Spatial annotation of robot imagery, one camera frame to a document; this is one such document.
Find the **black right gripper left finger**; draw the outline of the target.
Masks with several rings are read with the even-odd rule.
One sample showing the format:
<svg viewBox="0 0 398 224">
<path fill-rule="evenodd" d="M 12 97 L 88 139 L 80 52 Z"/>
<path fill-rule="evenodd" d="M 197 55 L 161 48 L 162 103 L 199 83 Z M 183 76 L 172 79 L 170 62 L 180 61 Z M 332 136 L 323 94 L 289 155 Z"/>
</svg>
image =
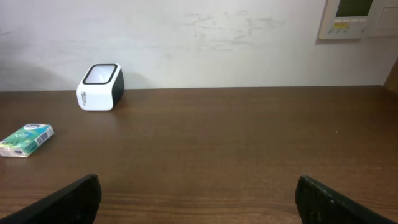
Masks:
<svg viewBox="0 0 398 224">
<path fill-rule="evenodd" d="M 45 198 L 1 219 L 3 224 L 92 224 L 101 202 L 96 174 L 86 175 Z"/>
</svg>

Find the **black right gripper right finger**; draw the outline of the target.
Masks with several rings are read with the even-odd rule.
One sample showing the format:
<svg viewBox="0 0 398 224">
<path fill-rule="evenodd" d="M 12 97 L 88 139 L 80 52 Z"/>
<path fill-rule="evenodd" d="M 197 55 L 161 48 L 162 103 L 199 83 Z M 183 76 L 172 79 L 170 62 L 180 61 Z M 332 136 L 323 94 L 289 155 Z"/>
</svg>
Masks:
<svg viewBox="0 0 398 224">
<path fill-rule="evenodd" d="M 396 224 L 307 175 L 298 180 L 295 203 L 303 224 Z"/>
</svg>

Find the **green tissue pack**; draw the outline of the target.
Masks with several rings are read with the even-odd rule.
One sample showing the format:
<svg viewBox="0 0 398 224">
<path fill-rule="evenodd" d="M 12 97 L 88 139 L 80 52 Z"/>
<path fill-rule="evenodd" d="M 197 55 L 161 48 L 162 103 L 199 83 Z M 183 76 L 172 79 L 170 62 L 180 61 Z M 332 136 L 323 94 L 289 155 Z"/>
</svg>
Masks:
<svg viewBox="0 0 398 224">
<path fill-rule="evenodd" d="M 1 141 L 1 156 L 29 157 L 53 135 L 49 124 L 26 124 Z"/>
</svg>

